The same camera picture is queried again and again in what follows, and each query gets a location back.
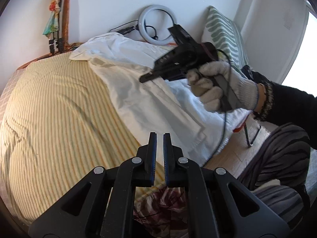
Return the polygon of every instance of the person's arm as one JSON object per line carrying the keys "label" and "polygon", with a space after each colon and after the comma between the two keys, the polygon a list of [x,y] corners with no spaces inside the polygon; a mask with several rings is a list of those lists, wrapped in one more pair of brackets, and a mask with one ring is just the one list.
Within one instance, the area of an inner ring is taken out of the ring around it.
{"label": "person's arm", "polygon": [[259,100],[255,112],[259,113],[259,119],[276,125],[292,122],[302,127],[309,135],[311,147],[317,149],[317,98],[272,82],[265,86],[258,84]]}
{"label": "person's arm", "polygon": [[[276,125],[292,122],[302,127],[309,135],[311,146],[317,149],[317,98],[298,89],[270,82],[256,84],[243,78],[230,65],[222,61],[202,65],[199,72],[203,76],[223,75],[241,102],[241,107],[255,112],[257,119]],[[188,84],[193,94],[199,97],[204,108],[210,112],[220,112],[221,88],[214,86],[208,78],[202,78],[196,71],[187,73]]]}

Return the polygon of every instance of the chair leg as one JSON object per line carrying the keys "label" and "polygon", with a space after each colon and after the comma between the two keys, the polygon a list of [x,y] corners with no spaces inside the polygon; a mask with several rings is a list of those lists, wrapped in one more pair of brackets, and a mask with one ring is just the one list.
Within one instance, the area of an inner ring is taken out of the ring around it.
{"label": "chair leg", "polygon": [[253,145],[253,143],[254,143],[256,137],[258,136],[260,130],[261,130],[261,125],[260,125],[259,129],[257,130],[256,134],[254,135],[252,141],[250,142],[250,140],[249,140],[249,135],[248,135],[247,124],[246,124],[246,123],[244,124],[245,138],[246,138],[246,140],[247,140],[247,144],[248,144],[248,147],[249,147],[249,148],[252,147],[252,145]]}

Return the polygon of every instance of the white sheet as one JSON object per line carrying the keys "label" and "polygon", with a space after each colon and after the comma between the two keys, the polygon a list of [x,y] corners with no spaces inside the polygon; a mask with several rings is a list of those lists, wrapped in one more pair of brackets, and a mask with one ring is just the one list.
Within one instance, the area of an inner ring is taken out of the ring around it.
{"label": "white sheet", "polygon": [[[158,134],[159,163],[163,164],[162,136],[169,132],[173,145],[202,166],[218,146],[224,115],[205,111],[187,80],[165,82],[158,78],[144,84],[138,81],[169,49],[107,33],[81,45],[70,59],[87,60],[107,84],[115,109],[141,145],[147,144],[151,131]],[[239,109],[227,115],[226,139],[219,150],[248,114]]]}

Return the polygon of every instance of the black handheld device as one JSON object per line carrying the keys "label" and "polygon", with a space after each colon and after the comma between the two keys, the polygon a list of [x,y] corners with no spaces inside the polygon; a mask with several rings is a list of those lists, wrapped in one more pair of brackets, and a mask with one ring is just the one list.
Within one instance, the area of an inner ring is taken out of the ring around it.
{"label": "black handheld device", "polygon": [[[141,146],[136,157],[116,168],[95,167],[32,223],[29,236],[152,237],[134,228],[133,208],[135,188],[154,184],[156,142],[152,132],[148,145]],[[164,135],[163,145],[166,185],[185,190],[190,238],[289,235],[287,223],[224,168],[201,168],[172,145],[169,133]]]}
{"label": "black handheld device", "polygon": [[[158,77],[169,81],[181,80],[186,77],[189,70],[198,69],[205,63],[219,60],[217,49],[212,43],[197,43],[178,24],[174,24],[168,30],[178,46],[156,60],[153,70],[140,77],[139,81],[141,83],[154,80]],[[242,107],[236,94],[221,74],[213,77],[202,77],[209,78],[215,86],[219,86],[223,90],[224,96],[221,98],[222,111],[226,112]]]}

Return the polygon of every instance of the wooden floor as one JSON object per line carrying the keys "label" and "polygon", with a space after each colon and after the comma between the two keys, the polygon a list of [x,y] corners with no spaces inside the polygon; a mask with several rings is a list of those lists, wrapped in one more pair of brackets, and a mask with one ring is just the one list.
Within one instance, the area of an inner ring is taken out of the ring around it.
{"label": "wooden floor", "polygon": [[[259,123],[249,116],[247,127],[249,139],[252,140],[259,129]],[[253,146],[248,148],[244,129],[242,129],[240,132],[234,133],[221,153],[212,157],[204,167],[212,170],[223,167],[237,178],[258,152],[267,136],[269,136],[269,132],[265,127],[261,127]]]}

